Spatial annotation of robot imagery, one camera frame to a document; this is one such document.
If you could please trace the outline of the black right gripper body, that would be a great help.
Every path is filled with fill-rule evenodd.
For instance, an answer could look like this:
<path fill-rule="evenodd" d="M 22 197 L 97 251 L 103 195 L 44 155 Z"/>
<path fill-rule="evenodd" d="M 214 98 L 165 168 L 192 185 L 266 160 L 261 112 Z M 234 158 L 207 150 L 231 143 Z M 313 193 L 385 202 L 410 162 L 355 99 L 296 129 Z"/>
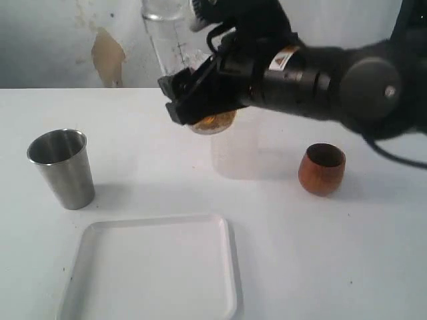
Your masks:
<path fill-rule="evenodd" d="M 235 32 L 225 36 L 221 55 L 209 72 L 208 110 L 300 109 L 300 39 L 297 33 L 277 33 L 250 39 Z"/>

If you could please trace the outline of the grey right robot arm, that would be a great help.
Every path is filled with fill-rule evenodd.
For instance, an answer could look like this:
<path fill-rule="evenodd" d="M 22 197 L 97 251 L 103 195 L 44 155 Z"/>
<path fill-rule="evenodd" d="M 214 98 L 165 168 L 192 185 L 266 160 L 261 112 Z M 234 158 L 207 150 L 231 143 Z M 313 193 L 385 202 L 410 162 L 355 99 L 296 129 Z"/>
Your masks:
<path fill-rule="evenodd" d="M 222 40 L 197 70 L 158 81 L 179 125 L 259 107 L 336 121 L 374 140 L 426 132 L 426 31 L 359 49 L 307 47 L 296 35 Z"/>

